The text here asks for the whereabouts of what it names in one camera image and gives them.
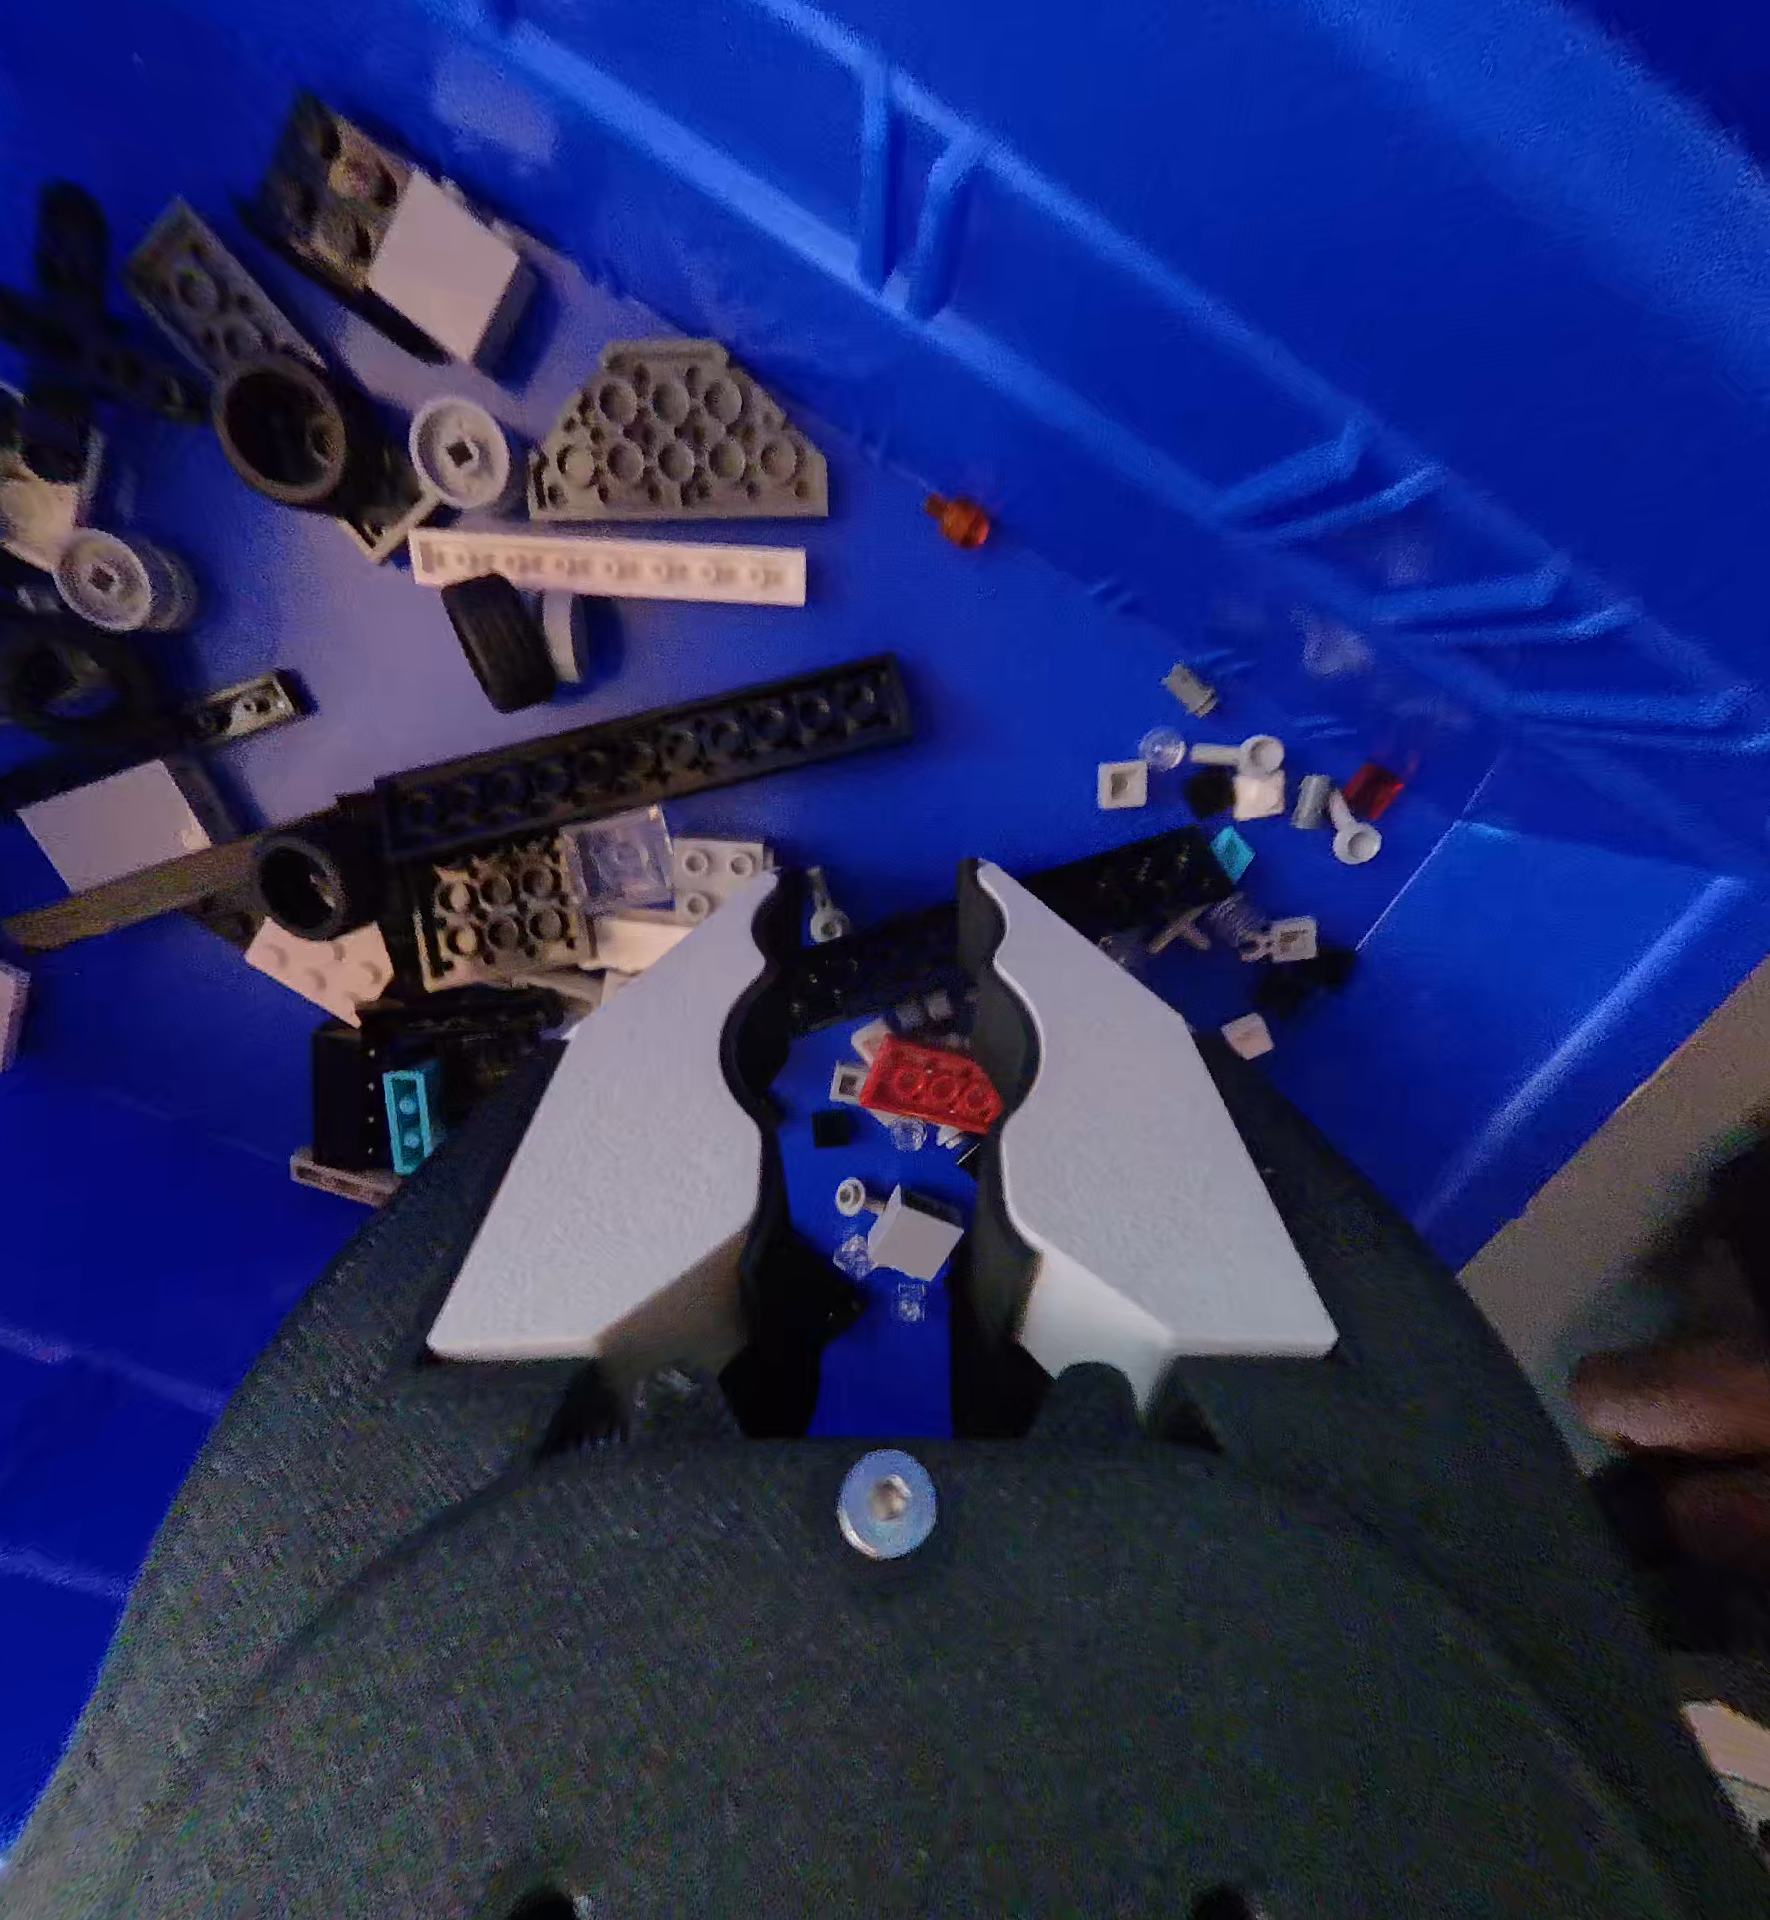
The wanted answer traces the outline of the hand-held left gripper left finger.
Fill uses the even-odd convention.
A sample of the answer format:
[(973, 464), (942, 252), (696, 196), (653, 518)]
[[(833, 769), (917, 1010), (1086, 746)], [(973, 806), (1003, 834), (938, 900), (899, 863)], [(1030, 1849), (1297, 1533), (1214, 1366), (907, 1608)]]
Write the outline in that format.
[(780, 1071), (801, 886), (765, 873), (584, 1021), (425, 1338), (445, 1366), (570, 1361), (613, 1394), (714, 1377), (808, 1433), (860, 1288), (798, 1236)]

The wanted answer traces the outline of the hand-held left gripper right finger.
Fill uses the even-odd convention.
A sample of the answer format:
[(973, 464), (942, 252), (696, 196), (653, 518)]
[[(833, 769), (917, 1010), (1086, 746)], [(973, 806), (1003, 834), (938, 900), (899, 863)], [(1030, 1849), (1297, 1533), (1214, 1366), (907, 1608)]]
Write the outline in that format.
[(1185, 1018), (990, 859), (958, 876), (973, 1059), (999, 1098), (951, 1310), (957, 1433), (1026, 1433), (1111, 1368), (1323, 1365), (1339, 1329)]

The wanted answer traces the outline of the red toy brick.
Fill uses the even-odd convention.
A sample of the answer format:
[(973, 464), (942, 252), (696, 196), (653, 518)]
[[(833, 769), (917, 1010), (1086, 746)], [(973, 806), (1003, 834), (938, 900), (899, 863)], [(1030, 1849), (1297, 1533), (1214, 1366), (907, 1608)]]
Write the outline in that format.
[(886, 1037), (860, 1088), (860, 1106), (874, 1116), (921, 1119), (982, 1137), (1003, 1116), (1002, 1098), (974, 1061), (957, 1048), (933, 1048)]

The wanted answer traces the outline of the blue plastic bin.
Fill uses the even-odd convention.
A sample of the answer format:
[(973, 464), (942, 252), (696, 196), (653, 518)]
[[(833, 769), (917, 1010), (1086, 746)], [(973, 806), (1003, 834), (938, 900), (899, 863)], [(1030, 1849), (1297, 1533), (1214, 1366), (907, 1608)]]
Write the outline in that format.
[[(253, 236), (300, 94), (530, 253), (491, 372)], [(585, 685), (500, 713), (410, 544), (0, 344), (202, 600), (119, 633), (149, 738), (0, 726), (0, 923), (71, 896), (17, 812), (141, 763), (265, 834), (251, 906), (17, 948), (0, 1686), (123, 1621), (0, 1915), (1770, 1915), (1452, 1269), (1770, 950), (1770, 182), (1559, 4), (0, 4), (8, 286), (49, 182), (205, 384), (124, 280), (174, 200), (407, 453), (427, 399), (492, 413), (513, 501), (423, 528), (798, 548), (808, 605), (578, 595)], [(728, 349), (830, 516), (532, 521), (530, 450), (634, 340)], [(423, 986), (378, 781), (886, 654), (908, 745), (560, 828), (596, 957)], [(1226, 734), (1402, 784), (1364, 876), (1284, 889), (1359, 963), (1275, 1056), (1223, 1048), (1217, 966), (1132, 974), (1339, 1350), (1183, 1365), (1148, 1421), (1080, 1366), (957, 1433), (989, 1134), (860, 1088), (886, 1037), (973, 1055), (967, 859), (1166, 830), (1090, 781), (1183, 661)], [(310, 717), (186, 738), (277, 667)], [(765, 873), (802, 900), (786, 1196), (863, 1304), (810, 1429), (704, 1374), (434, 1361), (572, 1032)], [(378, 926), (388, 993), (330, 1018), (248, 968), (265, 922)], [(378, 1079), (420, 1059), (445, 1137), (399, 1178)], [(964, 1212), (933, 1283), (873, 1266), (893, 1187)]]

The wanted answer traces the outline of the grey desk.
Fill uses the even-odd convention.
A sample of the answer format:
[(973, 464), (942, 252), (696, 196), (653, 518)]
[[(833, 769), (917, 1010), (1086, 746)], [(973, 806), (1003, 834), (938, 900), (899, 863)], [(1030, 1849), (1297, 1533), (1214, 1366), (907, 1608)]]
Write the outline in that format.
[(1572, 1404), (1591, 1356), (1756, 1342), (1731, 1254), (1700, 1212), (1714, 1177), (1770, 1141), (1770, 954), (1461, 1269), (1582, 1476), (1610, 1447)]

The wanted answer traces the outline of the teal toy brick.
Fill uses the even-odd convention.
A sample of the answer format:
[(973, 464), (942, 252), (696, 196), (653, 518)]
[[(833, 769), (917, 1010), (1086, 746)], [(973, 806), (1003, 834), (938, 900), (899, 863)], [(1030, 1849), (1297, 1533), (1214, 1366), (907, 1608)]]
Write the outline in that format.
[(444, 1072), (437, 1059), (396, 1065), (378, 1079), (399, 1178), (414, 1177), (445, 1137)]

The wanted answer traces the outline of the small white toy brick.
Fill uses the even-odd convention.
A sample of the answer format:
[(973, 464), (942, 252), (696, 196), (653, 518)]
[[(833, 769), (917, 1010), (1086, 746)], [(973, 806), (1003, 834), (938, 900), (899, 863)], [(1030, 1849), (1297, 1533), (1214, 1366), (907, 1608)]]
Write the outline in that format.
[(882, 1266), (917, 1283), (938, 1281), (965, 1232), (960, 1208), (893, 1187), (868, 1230), (868, 1256)]

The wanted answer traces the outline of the grey studded plate underside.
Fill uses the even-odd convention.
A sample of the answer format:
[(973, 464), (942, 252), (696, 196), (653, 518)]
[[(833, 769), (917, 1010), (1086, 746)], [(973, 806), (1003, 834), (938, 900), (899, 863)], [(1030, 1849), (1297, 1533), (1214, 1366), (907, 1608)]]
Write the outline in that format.
[(581, 857), (563, 830), (414, 868), (423, 986), (516, 986), (595, 961)]

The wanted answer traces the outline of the short black toy plate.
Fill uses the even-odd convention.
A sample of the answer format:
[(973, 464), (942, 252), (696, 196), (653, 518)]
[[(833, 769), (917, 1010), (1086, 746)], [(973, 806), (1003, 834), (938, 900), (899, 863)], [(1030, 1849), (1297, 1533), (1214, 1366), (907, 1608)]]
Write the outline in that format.
[(1198, 825), (1030, 873), (1023, 886), (1091, 944), (1158, 932), (1185, 912), (1214, 907), (1234, 894), (1211, 837)]

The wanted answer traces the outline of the white square toy plate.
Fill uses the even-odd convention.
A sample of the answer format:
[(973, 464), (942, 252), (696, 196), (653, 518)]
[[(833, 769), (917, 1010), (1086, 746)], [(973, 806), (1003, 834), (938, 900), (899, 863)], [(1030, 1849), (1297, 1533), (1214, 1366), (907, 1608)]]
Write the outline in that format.
[(360, 1027), (365, 1010), (382, 1000), (393, 983), (391, 952), (378, 926), (310, 942), (265, 922), (245, 961), (349, 1027)]

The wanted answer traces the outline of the cluster of small toy parts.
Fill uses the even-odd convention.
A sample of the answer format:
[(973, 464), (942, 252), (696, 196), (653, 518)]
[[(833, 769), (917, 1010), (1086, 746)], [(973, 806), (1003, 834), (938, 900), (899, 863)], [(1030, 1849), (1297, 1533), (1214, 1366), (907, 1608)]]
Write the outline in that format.
[(1154, 824), (1160, 799), (1175, 803), (1166, 830), (1198, 825), (1234, 880), (1214, 907), (1185, 912), (1146, 934), (1116, 934), (1102, 950), (1136, 975), (1162, 963), (1217, 966), (1223, 1048), (1244, 1063), (1277, 1055), (1292, 1021), (1345, 988), (1359, 936), (1345, 918), (1287, 896), (1323, 854), (1339, 879), (1364, 876), (1383, 854), (1383, 815), (1399, 778), (1374, 763), (1334, 781), (1266, 728), (1223, 732), (1218, 685), (1197, 663), (1162, 675), (1175, 716), (1138, 745), (1096, 763), (1091, 806), (1103, 819)]

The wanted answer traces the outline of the long black toy plate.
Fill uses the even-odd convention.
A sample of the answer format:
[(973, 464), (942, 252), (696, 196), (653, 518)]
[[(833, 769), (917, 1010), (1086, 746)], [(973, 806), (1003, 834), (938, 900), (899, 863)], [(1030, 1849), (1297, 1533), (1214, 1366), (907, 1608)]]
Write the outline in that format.
[(414, 864), (541, 830), (898, 750), (916, 735), (896, 656), (714, 692), (378, 781), (384, 857)]

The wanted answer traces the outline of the black tyre with white hub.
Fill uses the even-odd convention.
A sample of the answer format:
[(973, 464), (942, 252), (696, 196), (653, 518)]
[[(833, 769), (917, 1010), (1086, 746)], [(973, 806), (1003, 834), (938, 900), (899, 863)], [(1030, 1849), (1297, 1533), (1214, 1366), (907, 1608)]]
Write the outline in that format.
[(492, 576), (442, 588), (442, 607), (495, 710), (541, 708), (585, 685), (590, 639), (578, 595), (522, 591)]

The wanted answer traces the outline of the dark narrow toy tile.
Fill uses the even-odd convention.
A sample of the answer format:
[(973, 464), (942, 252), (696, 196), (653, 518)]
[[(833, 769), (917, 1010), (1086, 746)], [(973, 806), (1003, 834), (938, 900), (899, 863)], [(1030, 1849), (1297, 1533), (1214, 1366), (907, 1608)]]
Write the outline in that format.
[(251, 906), (251, 882), (262, 839), (262, 833), (248, 833), (86, 886), (63, 900), (4, 918), (0, 934), (14, 948), (45, 954), (200, 910), (213, 900), (245, 898)]

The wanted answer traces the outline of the small dark toy plate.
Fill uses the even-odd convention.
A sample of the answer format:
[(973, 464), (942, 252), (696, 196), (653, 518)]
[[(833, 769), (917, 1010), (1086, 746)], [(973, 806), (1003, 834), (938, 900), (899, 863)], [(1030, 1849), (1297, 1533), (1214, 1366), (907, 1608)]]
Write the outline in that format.
[(312, 699), (297, 672), (277, 667), (245, 684), (209, 692), (186, 710), (186, 738), (204, 750), (243, 745), (312, 716)]

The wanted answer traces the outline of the white toy tile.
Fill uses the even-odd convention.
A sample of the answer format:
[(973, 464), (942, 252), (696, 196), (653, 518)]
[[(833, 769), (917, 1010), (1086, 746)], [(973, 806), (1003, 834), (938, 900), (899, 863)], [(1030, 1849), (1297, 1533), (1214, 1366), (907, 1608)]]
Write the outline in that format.
[(236, 839), (226, 801), (187, 758), (154, 758), (17, 812), (71, 894)]

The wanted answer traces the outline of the long white toy plate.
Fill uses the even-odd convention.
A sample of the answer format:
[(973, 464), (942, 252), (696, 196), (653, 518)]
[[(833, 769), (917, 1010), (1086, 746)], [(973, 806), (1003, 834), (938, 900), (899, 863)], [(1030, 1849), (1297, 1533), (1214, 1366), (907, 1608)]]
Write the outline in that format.
[(682, 607), (808, 605), (808, 555), (798, 548), (418, 528), (410, 564), (423, 588), (506, 579), (537, 594)]

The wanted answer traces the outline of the light grey wheel hub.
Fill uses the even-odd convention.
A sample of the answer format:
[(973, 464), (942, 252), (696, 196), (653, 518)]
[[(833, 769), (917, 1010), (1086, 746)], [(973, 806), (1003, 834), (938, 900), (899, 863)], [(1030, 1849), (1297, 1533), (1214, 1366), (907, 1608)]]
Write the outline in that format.
[(75, 529), (53, 582), (66, 609), (101, 631), (179, 633), (200, 617), (200, 587), (169, 551), (143, 536)]
[(465, 396), (434, 396), (414, 413), (410, 456), (423, 487), (462, 516), (501, 511), (522, 481), (509, 433)]

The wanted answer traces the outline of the dark grey wedge plate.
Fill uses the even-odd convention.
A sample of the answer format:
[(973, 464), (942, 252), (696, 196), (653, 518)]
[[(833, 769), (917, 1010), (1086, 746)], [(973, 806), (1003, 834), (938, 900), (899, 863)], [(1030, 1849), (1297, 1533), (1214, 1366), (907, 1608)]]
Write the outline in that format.
[(820, 449), (714, 340), (602, 350), (530, 450), (537, 522), (748, 522), (830, 516)]

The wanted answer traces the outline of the black wheel assembly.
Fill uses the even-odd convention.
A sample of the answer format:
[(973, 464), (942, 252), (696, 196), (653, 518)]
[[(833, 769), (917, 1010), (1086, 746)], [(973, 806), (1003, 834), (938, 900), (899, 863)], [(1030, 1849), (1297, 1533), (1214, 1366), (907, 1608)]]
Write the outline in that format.
[(130, 639), (0, 600), (0, 726), (53, 745), (124, 745), (162, 728), (169, 708)]

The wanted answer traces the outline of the black toy tyre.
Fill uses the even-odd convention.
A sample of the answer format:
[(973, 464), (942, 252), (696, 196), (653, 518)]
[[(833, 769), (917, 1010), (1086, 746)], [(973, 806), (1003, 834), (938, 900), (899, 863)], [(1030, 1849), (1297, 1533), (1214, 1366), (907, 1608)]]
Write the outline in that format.
[(280, 350), (225, 372), (210, 423), (253, 493), (304, 514), (345, 518), (384, 473), (388, 433), (369, 396)]

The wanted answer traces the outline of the black and white curved assembly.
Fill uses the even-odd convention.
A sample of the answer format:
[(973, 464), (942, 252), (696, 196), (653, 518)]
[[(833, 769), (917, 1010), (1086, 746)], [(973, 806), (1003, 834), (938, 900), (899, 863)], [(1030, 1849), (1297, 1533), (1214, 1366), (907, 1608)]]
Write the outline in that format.
[(0, 587), (47, 576), (95, 508), (104, 434), (28, 409), (0, 381)]

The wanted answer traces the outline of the black brick with white tile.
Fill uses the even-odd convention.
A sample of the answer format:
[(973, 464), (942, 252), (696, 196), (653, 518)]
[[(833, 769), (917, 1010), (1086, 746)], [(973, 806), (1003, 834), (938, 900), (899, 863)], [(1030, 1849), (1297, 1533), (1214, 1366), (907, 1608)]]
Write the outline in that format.
[(318, 95), (300, 94), (256, 196), (253, 236), (425, 364), (491, 372), (527, 314), (513, 233)]

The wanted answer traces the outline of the narrow grey toy plate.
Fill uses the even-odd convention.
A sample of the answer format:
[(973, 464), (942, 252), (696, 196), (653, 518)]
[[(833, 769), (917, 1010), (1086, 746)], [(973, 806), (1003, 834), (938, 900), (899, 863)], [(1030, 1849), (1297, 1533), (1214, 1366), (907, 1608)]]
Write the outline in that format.
[(370, 564), (391, 564), (405, 552), (410, 535), (430, 521), (438, 502), (417, 475), (403, 425), (343, 366), (299, 332), (186, 200), (174, 200), (156, 217), (130, 253), (124, 280), (141, 311), (209, 375), (210, 396), (228, 366), (274, 350), (334, 369), (356, 383), (388, 433), (384, 473), (358, 511), (324, 518), (340, 522)]

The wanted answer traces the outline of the black cross-shaped toy piece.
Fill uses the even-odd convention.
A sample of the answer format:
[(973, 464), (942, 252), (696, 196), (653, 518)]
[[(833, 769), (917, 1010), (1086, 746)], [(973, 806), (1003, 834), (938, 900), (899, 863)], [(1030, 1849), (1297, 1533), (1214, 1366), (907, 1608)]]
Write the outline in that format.
[(0, 344), (35, 389), (179, 425), (209, 423), (209, 384), (141, 340), (107, 306), (109, 227), (76, 182), (38, 196), (35, 287), (0, 280)]

